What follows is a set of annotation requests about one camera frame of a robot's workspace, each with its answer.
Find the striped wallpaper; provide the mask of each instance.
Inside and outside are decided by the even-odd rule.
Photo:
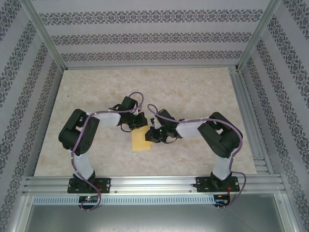
[[[33,4],[70,68],[236,65],[268,1],[36,0]]]
[[[308,12],[304,0],[281,1],[242,71],[300,231],[309,231]]]
[[[0,2],[0,232],[33,175],[62,74],[17,0]]]

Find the marble tabletop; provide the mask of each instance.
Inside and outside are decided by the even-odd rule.
[[[35,176],[71,176],[70,154],[58,135],[72,112],[106,110],[124,96],[140,91],[147,104],[165,108],[176,119],[208,117],[217,111],[241,130],[243,148],[233,170],[255,174],[255,166],[227,68],[117,69],[65,71],[42,146]],[[139,95],[132,97],[140,100]],[[133,151],[130,133],[120,127],[97,130],[89,150],[96,175],[202,175],[210,174],[215,154],[202,137],[179,139],[172,144],[151,144],[150,150]]]

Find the metal panel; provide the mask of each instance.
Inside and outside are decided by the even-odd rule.
[[[248,175],[248,185],[244,191],[246,194],[242,194],[238,202],[228,210],[215,210],[212,206],[206,207],[206,204],[213,203],[213,196],[211,194],[196,193],[188,191],[188,189],[182,189],[187,188],[188,185],[192,186],[192,183],[195,183],[195,176],[125,176],[112,177],[111,184],[113,181],[117,184],[116,186],[122,189],[115,193],[103,194],[101,204],[104,205],[104,207],[96,210],[95,214],[82,213],[79,215],[80,210],[78,210],[76,206],[78,202],[78,196],[76,194],[66,194],[66,192],[62,191],[58,193],[55,192],[53,195],[48,196],[50,189],[46,188],[44,191],[44,187],[49,184],[51,184],[50,187],[54,188],[67,187],[68,177],[29,177],[26,181],[27,188],[29,188],[28,194],[37,195],[37,189],[41,188],[43,195],[32,198],[34,199],[33,203],[32,200],[30,203],[25,199],[23,200],[23,198],[26,197],[22,198],[19,207],[20,210],[18,211],[19,214],[14,221],[15,230],[13,231],[24,231],[32,204],[33,210],[31,211],[26,231],[49,231],[51,229],[56,231],[71,231],[75,224],[79,223],[80,220],[77,219],[79,217],[82,217],[85,221],[92,222],[88,230],[93,231],[96,230],[95,227],[108,225],[108,227],[104,229],[104,231],[107,231],[110,228],[115,229],[115,227],[118,226],[118,220],[115,221],[111,219],[110,222],[105,222],[106,213],[112,213],[114,217],[121,218],[121,221],[126,221],[126,218],[130,217],[132,213],[134,214],[140,209],[148,207],[146,205],[152,205],[152,207],[144,208],[146,209],[146,211],[142,212],[144,217],[141,215],[136,215],[136,217],[138,219],[143,218],[143,221],[155,221],[156,223],[150,223],[151,226],[149,227],[143,226],[143,231],[152,230],[153,225],[162,225],[165,221],[173,221],[173,219],[175,219],[173,215],[177,215],[177,220],[181,222],[186,221],[186,225],[191,225],[192,222],[194,222],[195,225],[201,226],[198,230],[211,226],[211,228],[216,228],[215,231],[231,231],[231,229],[236,231],[236,228],[237,231],[299,231],[297,230],[298,226],[279,174]],[[243,179],[241,180],[241,178],[239,178],[239,183],[241,185]],[[158,190],[162,192],[154,195],[154,192]],[[261,194],[267,192],[267,190],[276,193]],[[138,205],[140,208],[130,208],[134,207],[133,205]],[[188,215],[186,215],[185,218],[182,218],[182,214],[178,214],[183,211],[188,211]],[[168,216],[164,217],[164,219],[166,219],[165,221],[163,221],[162,218],[158,218],[160,221],[155,219],[165,212],[169,213]],[[68,215],[70,215],[69,218],[74,217],[74,225],[72,225]],[[96,220],[95,217],[97,217],[97,215],[101,215],[103,220],[102,218]],[[53,218],[53,222],[57,220],[57,225],[61,225],[61,228],[46,228],[49,223],[45,221],[50,221],[50,217]],[[233,223],[229,221],[230,217],[234,218]],[[70,224],[72,228],[68,228],[66,225],[67,223]],[[170,226],[172,231],[174,229],[179,229],[179,227],[175,225],[178,224],[175,224],[174,221],[174,224]],[[136,228],[138,230],[142,229],[137,222],[135,226],[137,226]],[[84,231],[82,228],[83,226],[80,225],[80,228],[75,228],[74,231]],[[189,228],[192,227],[182,227],[181,229],[188,230]]]
[[[93,212],[77,206],[32,207],[28,232],[284,231],[272,194],[243,195],[233,207],[212,205],[105,205]]]

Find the purple cable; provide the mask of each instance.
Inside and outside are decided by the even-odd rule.
[[[156,112],[154,112],[152,109],[150,109],[150,106],[154,107],[155,110],[156,110]],[[231,125],[231,124],[225,122],[225,121],[222,121],[222,120],[219,120],[219,119],[214,119],[214,118],[202,118],[202,119],[193,119],[193,120],[184,120],[184,121],[173,120],[173,119],[170,119],[170,118],[163,117],[163,116],[159,115],[159,114],[158,114],[158,108],[157,108],[155,105],[153,105],[153,104],[148,104],[148,105],[147,105],[147,108],[148,108],[148,110],[149,110],[151,113],[153,113],[155,116],[160,117],[160,118],[162,118],[162,119],[165,119],[165,120],[167,120],[167,121],[176,122],[176,123],[206,122],[206,121],[219,122],[219,123],[222,123],[222,124],[224,124],[224,125],[230,127],[233,131],[235,131],[235,133],[236,133],[236,134],[238,135],[238,137],[239,137],[240,143],[239,143],[238,149],[237,149],[237,150],[234,152],[234,154],[232,155],[232,160],[230,161],[230,165],[229,165],[228,168],[229,168],[229,170],[230,170],[231,173],[242,174],[242,175],[243,175],[243,177],[244,177],[243,186],[242,186],[242,188],[240,189],[238,195],[235,197],[235,199],[234,199],[229,205],[227,205],[226,207],[224,207],[224,206],[223,206],[222,204],[220,204],[220,203],[216,203],[216,204],[218,204],[218,205],[221,205],[221,208],[223,208],[223,209],[230,207],[230,206],[235,202],[235,200],[240,196],[240,194],[241,194],[242,191],[244,190],[245,185],[246,185],[246,182],[247,182],[247,177],[246,177],[245,173],[242,173],[242,172],[234,172],[234,171],[232,171],[232,164],[233,164],[233,161],[234,161],[234,157],[235,157],[235,155],[236,155],[237,153],[239,153],[239,151],[240,151],[241,148],[242,148],[242,144],[243,144],[242,136],[241,136],[240,132],[237,130],[237,128],[234,127],[233,125]]]
[[[77,141],[76,141],[76,144],[75,144],[75,146],[74,146],[74,148],[73,148],[73,150],[72,150],[72,152],[71,152],[71,163],[72,163],[72,166],[73,166],[74,171],[79,175],[79,177],[80,177],[83,181],[85,181],[88,185],[90,185],[91,187],[93,187],[93,188],[97,191],[99,200],[98,200],[98,203],[97,203],[95,206],[93,206],[92,208],[90,208],[90,209],[84,209],[84,208],[83,208],[83,204],[84,204],[84,203],[82,203],[82,204],[81,204],[81,209],[82,209],[82,211],[91,211],[91,210],[94,210],[94,209],[98,208],[98,206],[101,204],[101,199],[102,199],[100,190],[99,190],[97,187],[95,187],[93,184],[91,184],[86,178],[84,178],[84,177],[78,172],[78,170],[77,170],[77,168],[76,168],[76,166],[75,166],[75,164],[74,164],[74,153],[75,153],[75,151],[76,151],[76,149],[77,149],[77,147],[78,147],[78,145],[79,145],[79,143],[80,143],[80,141],[81,141],[81,139],[82,139],[83,133],[84,133],[85,128],[86,128],[86,125],[87,125],[88,121],[90,120],[90,118],[91,118],[92,116],[94,116],[94,115],[97,115],[97,114],[106,114],[106,113],[130,113],[130,112],[135,112],[135,111],[138,110],[138,109],[141,110],[142,105],[143,105],[143,103],[144,103],[144,95],[143,95],[141,92],[133,92],[133,93],[131,93],[131,94],[129,95],[129,97],[131,97],[133,94],[136,94],[136,93],[138,93],[138,94],[141,95],[141,102],[140,102],[140,104],[139,104],[138,106],[136,106],[136,107],[133,108],[132,110],[124,110],[124,111],[102,110],[102,111],[97,111],[97,112],[91,113],[91,114],[86,118],[86,121],[85,121],[85,123],[84,123],[84,125],[83,125],[82,131],[81,131],[81,133],[79,134],[78,139],[77,139]]]

